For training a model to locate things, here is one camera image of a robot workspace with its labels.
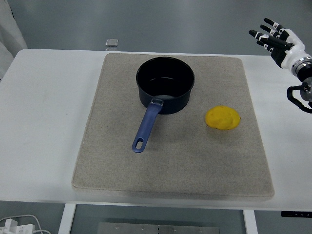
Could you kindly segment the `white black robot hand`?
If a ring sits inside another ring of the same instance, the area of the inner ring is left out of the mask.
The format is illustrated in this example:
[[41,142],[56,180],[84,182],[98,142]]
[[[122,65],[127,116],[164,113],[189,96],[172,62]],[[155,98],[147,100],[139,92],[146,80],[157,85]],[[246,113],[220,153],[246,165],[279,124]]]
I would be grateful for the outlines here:
[[268,18],[264,22],[265,25],[260,25],[263,33],[249,30],[249,34],[258,45],[269,51],[277,66],[290,70],[297,60],[308,56],[304,43],[292,30]]

